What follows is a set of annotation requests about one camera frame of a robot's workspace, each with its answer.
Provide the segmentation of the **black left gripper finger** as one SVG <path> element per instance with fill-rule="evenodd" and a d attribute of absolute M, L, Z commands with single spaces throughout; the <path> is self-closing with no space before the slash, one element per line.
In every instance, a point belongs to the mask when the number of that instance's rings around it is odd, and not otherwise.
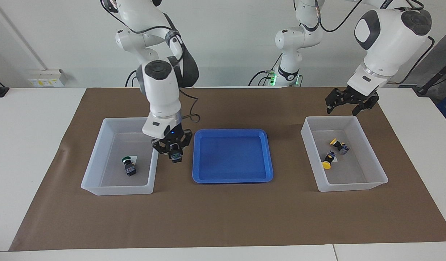
<path fill-rule="evenodd" d="M 352 110 L 352 115 L 357 116 L 357 114 L 359 114 L 359 112 L 363 110 L 372 109 L 375 104 L 377 104 L 378 100 L 379 95 L 376 92 L 368 97 L 366 100 L 358 100 L 357 106 Z"/>
<path fill-rule="evenodd" d="M 326 96 L 326 112 L 330 114 L 335 107 L 341 106 L 344 104 L 349 104 L 349 93 L 350 88 L 346 88 L 344 90 L 339 90 L 338 88 L 334 88 L 329 95 Z"/>

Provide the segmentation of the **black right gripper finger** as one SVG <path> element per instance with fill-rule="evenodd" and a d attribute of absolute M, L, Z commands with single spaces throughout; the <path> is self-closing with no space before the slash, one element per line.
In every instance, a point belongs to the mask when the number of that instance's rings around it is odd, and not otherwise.
<path fill-rule="evenodd" d="M 171 148 L 170 148 L 171 141 L 172 140 L 169 138 L 163 138 L 163 139 L 154 138 L 154 139 L 152 139 L 152 147 L 159 154 L 168 155 L 168 157 L 170 157 L 169 153 L 171 151 Z"/>
<path fill-rule="evenodd" d="M 178 150 L 183 150 L 190 144 L 193 138 L 193 132 L 191 129 L 178 129 L 174 134 L 174 142 L 177 145 Z"/>

